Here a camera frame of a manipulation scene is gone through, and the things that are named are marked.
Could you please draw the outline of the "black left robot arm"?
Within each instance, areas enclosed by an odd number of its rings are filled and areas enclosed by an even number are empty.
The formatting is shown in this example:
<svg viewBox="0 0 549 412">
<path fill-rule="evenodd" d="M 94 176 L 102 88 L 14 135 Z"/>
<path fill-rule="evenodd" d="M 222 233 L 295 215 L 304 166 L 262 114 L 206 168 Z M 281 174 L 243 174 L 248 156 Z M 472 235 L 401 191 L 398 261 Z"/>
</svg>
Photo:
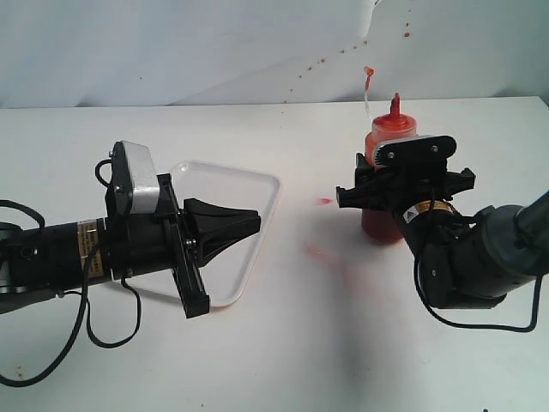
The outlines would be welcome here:
<svg viewBox="0 0 549 412">
<path fill-rule="evenodd" d="M 200 269 L 225 249 L 259 232 L 255 210 L 229 209 L 188 198 L 178 203 L 171 176 L 159 176 L 155 211 L 107 216 L 23 230 L 1 226 L 1 311 L 12 312 L 77 289 L 123 277 L 171 270 L 187 318 L 209 312 Z"/>
</svg>

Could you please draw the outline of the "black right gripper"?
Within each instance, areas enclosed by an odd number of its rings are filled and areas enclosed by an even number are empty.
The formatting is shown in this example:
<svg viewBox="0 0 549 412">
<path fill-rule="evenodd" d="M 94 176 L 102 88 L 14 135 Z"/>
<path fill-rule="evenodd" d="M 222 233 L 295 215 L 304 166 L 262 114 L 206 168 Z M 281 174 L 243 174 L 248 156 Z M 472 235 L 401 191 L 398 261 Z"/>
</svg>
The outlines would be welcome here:
<svg viewBox="0 0 549 412">
<path fill-rule="evenodd" d="M 476 176 L 468 168 L 461 172 L 447 169 L 447 161 L 430 163 L 397 170 L 383 169 L 388 173 L 385 194 L 381 194 L 375 176 L 361 153 L 356 155 L 354 187 L 345 189 L 338 186 L 336 201 L 341 208 L 404 210 L 425 200 L 451 201 L 453 196 L 474 188 Z"/>
</svg>

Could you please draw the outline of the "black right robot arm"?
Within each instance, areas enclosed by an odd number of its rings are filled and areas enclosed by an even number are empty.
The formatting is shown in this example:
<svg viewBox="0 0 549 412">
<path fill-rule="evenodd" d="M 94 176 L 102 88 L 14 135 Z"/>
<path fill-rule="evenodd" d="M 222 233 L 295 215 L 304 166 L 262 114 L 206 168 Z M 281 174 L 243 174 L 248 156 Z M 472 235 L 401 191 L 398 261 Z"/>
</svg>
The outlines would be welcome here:
<svg viewBox="0 0 549 412">
<path fill-rule="evenodd" d="M 470 169 L 448 171 L 445 154 L 390 150 L 384 159 L 374 167 L 358 154 L 354 186 L 337 188 L 337 203 L 362 210 L 376 228 L 395 226 L 414 256 L 414 284 L 428 308 L 490 309 L 547 275 L 547 195 L 467 216 L 451 202 L 473 189 Z"/>
</svg>

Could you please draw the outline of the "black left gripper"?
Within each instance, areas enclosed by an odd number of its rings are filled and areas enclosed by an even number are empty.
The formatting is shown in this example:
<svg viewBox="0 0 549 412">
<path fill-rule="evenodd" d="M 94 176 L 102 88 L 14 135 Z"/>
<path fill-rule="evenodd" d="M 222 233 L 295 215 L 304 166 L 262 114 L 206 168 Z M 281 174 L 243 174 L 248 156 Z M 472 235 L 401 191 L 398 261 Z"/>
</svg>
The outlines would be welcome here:
<svg viewBox="0 0 549 412">
<path fill-rule="evenodd" d="M 108 266 L 115 281 L 170 270 L 185 316 L 209 313 L 210 297 L 200 268 L 239 241 L 258 233 L 261 216 L 253 209 L 232 209 L 196 198 L 178 204 L 172 175 L 158 176 L 160 198 L 153 213 L 131 214 L 106 224 Z M 196 233 L 192 232 L 192 221 Z"/>
</svg>

